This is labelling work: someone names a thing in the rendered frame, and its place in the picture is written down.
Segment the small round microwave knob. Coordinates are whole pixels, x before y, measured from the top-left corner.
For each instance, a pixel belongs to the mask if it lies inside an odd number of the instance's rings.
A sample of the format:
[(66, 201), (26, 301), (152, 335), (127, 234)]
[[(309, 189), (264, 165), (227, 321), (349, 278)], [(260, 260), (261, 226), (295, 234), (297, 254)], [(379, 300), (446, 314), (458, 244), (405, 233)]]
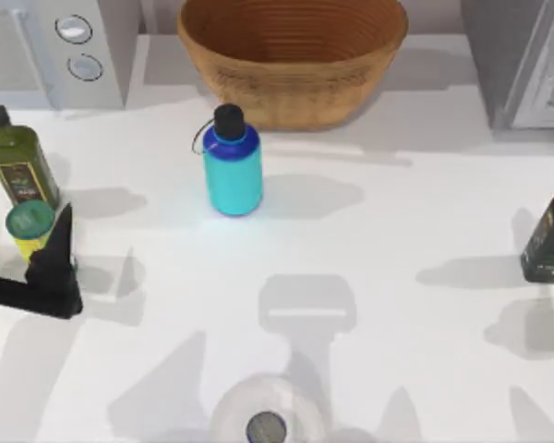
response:
[(69, 57), (66, 67), (70, 75), (84, 82), (96, 81), (103, 75), (101, 62), (89, 54)]

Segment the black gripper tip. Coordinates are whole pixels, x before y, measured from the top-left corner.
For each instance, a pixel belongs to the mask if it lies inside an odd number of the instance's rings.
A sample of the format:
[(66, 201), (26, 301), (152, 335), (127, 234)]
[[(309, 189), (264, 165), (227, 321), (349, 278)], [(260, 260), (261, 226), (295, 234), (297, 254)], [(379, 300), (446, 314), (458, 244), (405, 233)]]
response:
[(71, 319), (83, 302), (71, 260), (73, 209), (66, 204), (46, 246), (31, 254), (25, 281), (0, 277), (0, 306), (32, 314)]

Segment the pale microwave oven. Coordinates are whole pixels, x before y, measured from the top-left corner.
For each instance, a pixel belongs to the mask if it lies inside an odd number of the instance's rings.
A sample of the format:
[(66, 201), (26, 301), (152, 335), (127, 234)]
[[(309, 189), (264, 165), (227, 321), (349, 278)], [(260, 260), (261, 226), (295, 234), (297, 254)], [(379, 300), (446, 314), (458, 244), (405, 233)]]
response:
[[(92, 37), (63, 41), (55, 21), (84, 17)], [(0, 0), (0, 104), (11, 109), (122, 109), (141, 22), (140, 0)], [(89, 54), (103, 67), (96, 81), (69, 74), (69, 57)]]

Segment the green oil bottle, black cap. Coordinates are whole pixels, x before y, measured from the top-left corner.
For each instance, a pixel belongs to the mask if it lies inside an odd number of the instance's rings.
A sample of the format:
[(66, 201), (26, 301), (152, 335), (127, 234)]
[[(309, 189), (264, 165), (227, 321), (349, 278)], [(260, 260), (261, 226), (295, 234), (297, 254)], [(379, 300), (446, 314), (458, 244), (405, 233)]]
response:
[(14, 206), (41, 200), (53, 210), (60, 204), (59, 187), (42, 150), (38, 134), (15, 125), (0, 104), (0, 183)]

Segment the blue bottle with black cap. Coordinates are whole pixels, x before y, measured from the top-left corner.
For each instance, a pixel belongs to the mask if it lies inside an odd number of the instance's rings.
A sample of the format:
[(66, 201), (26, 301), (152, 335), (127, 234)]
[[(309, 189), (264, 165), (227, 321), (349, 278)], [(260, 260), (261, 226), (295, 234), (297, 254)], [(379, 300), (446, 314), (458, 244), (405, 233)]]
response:
[(223, 215), (246, 216), (263, 197), (261, 142), (236, 104), (216, 107), (193, 137), (193, 153), (203, 159), (211, 206)]

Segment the dark green bottle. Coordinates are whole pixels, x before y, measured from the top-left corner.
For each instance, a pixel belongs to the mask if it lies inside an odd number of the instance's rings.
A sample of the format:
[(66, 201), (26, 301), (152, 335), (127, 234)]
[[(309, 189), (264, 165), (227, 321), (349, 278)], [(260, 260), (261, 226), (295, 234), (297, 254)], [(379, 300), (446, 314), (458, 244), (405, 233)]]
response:
[(521, 267), (527, 281), (554, 284), (554, 198), (521, 254)]

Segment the yellow can with green lid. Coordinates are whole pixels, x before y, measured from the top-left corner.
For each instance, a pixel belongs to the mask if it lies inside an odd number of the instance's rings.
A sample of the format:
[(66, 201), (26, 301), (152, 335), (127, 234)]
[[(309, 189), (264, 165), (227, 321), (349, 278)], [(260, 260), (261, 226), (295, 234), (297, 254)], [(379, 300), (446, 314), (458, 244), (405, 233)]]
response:
[(46, 246), (54, 224), (55, 212), (42, 200), (19, 203), (6, 215), (6, 229), (27, 262)]

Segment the large round microwave knob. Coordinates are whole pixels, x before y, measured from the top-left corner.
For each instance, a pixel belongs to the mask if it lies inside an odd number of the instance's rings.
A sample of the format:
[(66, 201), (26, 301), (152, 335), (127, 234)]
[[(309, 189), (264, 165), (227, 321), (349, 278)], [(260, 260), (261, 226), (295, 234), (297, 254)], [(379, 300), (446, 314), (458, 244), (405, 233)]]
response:
[(91, 39), (93, 33), (91, 24), (79, 15), (58, 18), (54, 27), (57, 35), (71, 44), (84, 44)]

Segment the brown woven basket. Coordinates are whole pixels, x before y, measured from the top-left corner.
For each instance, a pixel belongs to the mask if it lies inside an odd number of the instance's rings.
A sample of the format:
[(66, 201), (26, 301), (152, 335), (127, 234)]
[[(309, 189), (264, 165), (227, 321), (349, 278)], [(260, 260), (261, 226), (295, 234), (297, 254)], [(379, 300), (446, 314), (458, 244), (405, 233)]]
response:
[(211, 92), (270, 130), (346, 122), (408, 31), (400, 0), (186, 0), (177, 33)]

